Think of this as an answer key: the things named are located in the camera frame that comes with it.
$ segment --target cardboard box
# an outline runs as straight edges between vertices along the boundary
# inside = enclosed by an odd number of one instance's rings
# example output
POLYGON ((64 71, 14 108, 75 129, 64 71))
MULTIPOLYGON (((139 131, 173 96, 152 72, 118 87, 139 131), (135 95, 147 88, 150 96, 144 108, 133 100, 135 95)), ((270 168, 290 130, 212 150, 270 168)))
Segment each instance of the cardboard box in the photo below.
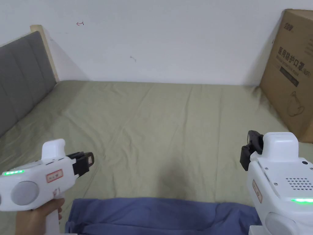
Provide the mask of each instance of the cardboard box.
POLYGON ((313 143, 313 11, 285 11, 260 87, 298 140, 313 143))

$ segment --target gray upholstered headboard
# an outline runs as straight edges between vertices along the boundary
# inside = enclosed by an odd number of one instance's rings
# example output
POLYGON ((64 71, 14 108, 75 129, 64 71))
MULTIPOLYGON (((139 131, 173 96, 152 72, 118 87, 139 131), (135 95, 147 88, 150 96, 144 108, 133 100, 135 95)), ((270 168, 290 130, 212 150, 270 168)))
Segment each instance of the gray upholstered headboard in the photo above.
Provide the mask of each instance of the gray upholstered headboard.
POLYGON ((38 31, 0 47, 0 136, 25 117, 55 84, 38 31))

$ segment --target finger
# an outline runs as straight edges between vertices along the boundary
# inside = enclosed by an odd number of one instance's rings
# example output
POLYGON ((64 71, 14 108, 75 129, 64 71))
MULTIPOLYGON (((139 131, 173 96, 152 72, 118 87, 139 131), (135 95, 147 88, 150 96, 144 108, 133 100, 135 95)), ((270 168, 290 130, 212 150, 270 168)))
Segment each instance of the finger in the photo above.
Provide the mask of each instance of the finger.
POLYGON ((37 208, 36 210, 40 211, 43 215, 47 216, 54 210, 57 210, 64 204, 64 198, 61 199, 52 199, 51 201, 43 204, 41 207, 37 208))

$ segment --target round gray button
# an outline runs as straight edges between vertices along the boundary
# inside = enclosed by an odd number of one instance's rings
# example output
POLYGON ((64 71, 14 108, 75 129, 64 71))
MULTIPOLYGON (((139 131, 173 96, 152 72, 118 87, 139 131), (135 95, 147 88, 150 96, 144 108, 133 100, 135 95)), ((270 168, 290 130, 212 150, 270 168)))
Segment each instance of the round gray button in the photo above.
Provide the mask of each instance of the round gray button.
POLYGON ((12 201, 19 205, 25 206, 32 203, 39 194, 38 185, 32 181, 19 182, 11 192, 12 201))

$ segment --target printed mask illustration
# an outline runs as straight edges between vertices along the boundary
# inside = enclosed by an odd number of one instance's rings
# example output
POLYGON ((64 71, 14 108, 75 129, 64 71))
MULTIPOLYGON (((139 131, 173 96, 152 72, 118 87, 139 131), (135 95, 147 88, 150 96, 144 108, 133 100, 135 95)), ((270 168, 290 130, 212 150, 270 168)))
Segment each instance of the printed mask illustration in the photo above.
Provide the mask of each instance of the printed mask illustration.
POLYGON ((304 109, 304 106, 301 105, 299 99, 297 98, 296 92, 292 92, 288 99, 287 114, 290 117, 294 117, 303 113, 304 109))

